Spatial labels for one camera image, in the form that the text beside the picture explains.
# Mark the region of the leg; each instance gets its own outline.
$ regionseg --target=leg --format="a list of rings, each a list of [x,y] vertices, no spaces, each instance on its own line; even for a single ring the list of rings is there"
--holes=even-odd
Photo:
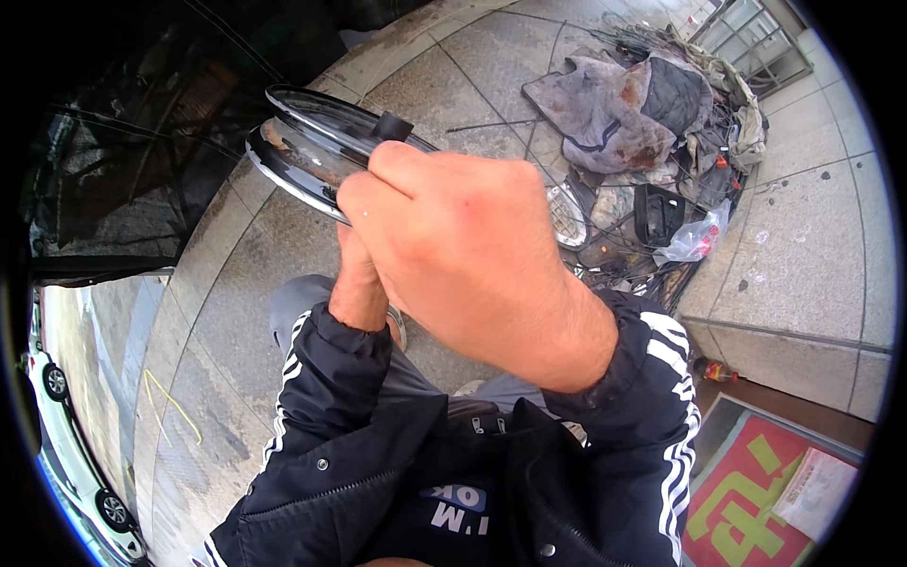
[[[521,397],[525,397],[548,415],[557,417],[548,411],[548,407],[545,405],[545,398],[537,386],[533,386],[529,382],[506,372],[494,380],[479,386],[475,394],[469,397],[494,402],[505,414],[512,412],[516,401]]]
[[[299,316],[316,303],[327,301],[334,280],[318,274],[294,278],[274,292],[271,298],[270,325],[274,339],[284,356],[290,348],[290,332]],[[396,344],[391,353],[391,367],[378,394],[378,406],[386,406],[419,396],[437,396],[441,390],[422,376]]]

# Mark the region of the lid handle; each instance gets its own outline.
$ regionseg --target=lid handle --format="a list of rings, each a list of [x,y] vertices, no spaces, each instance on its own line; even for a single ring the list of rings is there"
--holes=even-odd
[[[375,124],[372,135],[380,140],[397,140],[403,142],[409,132],[413,131],[413,125],[402,118],[397,118],[390,112],[385,111]]]

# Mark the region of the white car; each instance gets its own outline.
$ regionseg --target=white car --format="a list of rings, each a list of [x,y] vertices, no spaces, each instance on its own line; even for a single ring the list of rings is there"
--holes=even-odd
[[[31,352],[28,376],[43,425],[41,453],[50,480],[78,508],[108,548],[128,563],[147,562],[138,525],[103,480],[69,400],[66,374],[43,351]]]

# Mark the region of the black jacket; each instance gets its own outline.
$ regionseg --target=black jacket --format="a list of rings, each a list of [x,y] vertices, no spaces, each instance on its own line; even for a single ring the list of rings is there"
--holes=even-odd
[[[544,392],[551,412],[583,425],[588,446],[525,399],[514,408],[513,564],[679,565],[700,423],[687,336],[651,301],[599,293],[619,328],[607,374],[575,395]],[[327,304],[299,318],[277,436],[247,495],[205,542],[218,567],[354,564],[446,419],[447,396],[375,410],[390,351],[387,328],[346,327]],[[547,544],[551,556],[540,553]]]

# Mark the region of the tire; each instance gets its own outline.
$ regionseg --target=tire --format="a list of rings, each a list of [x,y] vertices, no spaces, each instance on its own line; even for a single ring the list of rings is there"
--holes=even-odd
[[[56,364],[47,365],[44,369],[44,391],[55,402],[62,402],[69,396],[69,384],[66,374]]]
[[[98,513],[104,519],[112,530],[117,533],[126,533],[132,529],[134,521],[132,514],[126,509],[126,504],[122,503],[120,497],[106,488],[99,490],[94,496],[94,503],[98,507]]]

